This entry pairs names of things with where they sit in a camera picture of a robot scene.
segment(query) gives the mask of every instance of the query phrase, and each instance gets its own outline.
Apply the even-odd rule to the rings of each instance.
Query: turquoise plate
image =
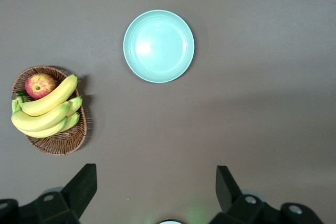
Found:
[[[124,37],[127,64],[140,78],[155,83],[172,81],[189,67],[194,38],[187,23],[166,10],[141,14]]]

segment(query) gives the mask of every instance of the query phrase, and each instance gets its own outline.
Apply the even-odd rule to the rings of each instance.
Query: bunch of bananas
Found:
[[[12,123],[22,133],[36,138],[70,129],[79,121],[76,111],[82,104],[81,96],[69,100],[77,83],[77,76],[72,74],[50,94],[36,101],[28,101],[24,93],[18,92],[12,99]]]

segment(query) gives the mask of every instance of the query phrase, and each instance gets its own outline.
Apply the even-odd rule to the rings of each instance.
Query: fruit basket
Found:
[[[24,70],[16,78],[12,87],[12,95],[18,91],[24,91],[27,78],[36,73],[46,73],[52,76],[56,80],[57,84],[60,84],[67,77],[63,71],[55,67],[31,67]],[[80,94],[76,88],[76,90],[70,96],[70,99],[77,96],[80,96]],[[32,101],[33,98],[28,96],[28,100]],[[78,123],[64,132],[56,133],[45,138],[35,138],[27,135],[25,136],[33,146],[44,153],[51,155],[66,155],[72,153],[83,144],[87,135],[87,120],[82,105],[80,106],[78,112],[80,114]]]

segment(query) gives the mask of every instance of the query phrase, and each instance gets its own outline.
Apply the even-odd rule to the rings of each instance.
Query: tabletop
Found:
[[[157,9],[195,43],[165,83],[139,78],[123,52],[128,26]],[[81,223],[206,224],[226,165],[271,206],[336,223],[336,0],[0,0],[0,20],[0,198],[22,206],[95,163]],[[73,153],[39,151],[10,121],[13,82],[32,66],[79,78],[90,122]]]

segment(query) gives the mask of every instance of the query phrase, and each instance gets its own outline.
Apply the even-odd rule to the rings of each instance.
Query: red apple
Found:
[[[40,99],[51,93],[56,81],[46,73],[36,73],[28,77],[25,84],[26,92],[34,99]]]

